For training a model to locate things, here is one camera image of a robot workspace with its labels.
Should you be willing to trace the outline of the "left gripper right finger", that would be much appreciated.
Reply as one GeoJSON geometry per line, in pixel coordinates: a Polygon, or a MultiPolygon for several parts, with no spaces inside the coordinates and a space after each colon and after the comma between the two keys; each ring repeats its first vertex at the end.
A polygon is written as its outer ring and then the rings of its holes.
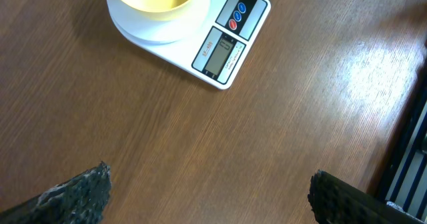
{"type": "Polygon", "coordinates": [[[318,223],[423,224],[321,170],[311,176],[308,202],[318,223]]]}

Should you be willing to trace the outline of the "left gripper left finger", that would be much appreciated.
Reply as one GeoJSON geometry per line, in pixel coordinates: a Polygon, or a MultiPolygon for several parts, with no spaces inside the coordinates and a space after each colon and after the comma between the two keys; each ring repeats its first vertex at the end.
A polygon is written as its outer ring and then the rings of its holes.
{"type": "Polygon", "coordinates": [[[1,223],[100,223],[111,191],[110,166],[101,162],[17,206],[1,223]]]}

